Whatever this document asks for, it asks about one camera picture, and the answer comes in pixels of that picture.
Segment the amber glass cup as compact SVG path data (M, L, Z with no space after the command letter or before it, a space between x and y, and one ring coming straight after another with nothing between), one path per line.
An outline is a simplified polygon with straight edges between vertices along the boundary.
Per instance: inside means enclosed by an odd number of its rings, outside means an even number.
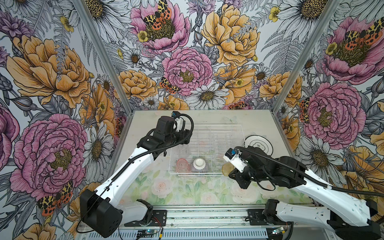
M222 166L222 174L225 177L228 177L229 174L235 169L235 167L231 163L225 163Z

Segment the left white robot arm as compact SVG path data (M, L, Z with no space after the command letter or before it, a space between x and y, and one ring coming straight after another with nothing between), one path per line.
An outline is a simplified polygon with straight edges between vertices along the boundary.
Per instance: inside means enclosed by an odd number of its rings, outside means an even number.
M158 156L178 145L187 145L194 130L194 121L174 111L170 117L162 116L157 125L137 143L127 161L95 190L80 195L81 222L103 238L110 237L120 226L135 222L148 225L153 219L153 206L138 199L127 207L120 202L136 178Z

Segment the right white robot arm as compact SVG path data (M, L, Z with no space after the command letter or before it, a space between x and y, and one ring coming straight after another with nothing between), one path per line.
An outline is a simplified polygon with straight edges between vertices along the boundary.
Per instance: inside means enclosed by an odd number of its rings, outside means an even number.
M382 237L380 223L372 220L378 213L377 203L356 197L383 197L381 193L334 187L292 157L275 159L251 146L228 149L224 160L234 166L229 178L241 189L246 190L252 182L268 181L275 187L303 193L320 204L308 207L269 199L263 210L264 223L305 223L332 231L342 240L379 240Z

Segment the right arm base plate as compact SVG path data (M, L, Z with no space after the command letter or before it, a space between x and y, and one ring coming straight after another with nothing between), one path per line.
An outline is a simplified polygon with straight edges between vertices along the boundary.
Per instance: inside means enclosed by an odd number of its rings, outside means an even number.
M264 209L248 209L247 214L246 222L249 222L251 226L273 225L273 223L267 221Z

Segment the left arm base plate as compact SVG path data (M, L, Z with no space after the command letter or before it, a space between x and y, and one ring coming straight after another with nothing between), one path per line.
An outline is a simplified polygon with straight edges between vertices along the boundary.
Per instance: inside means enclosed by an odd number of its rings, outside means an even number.
M167 223L167 210L153 210L143 220L125 223L124 227L165 227Z

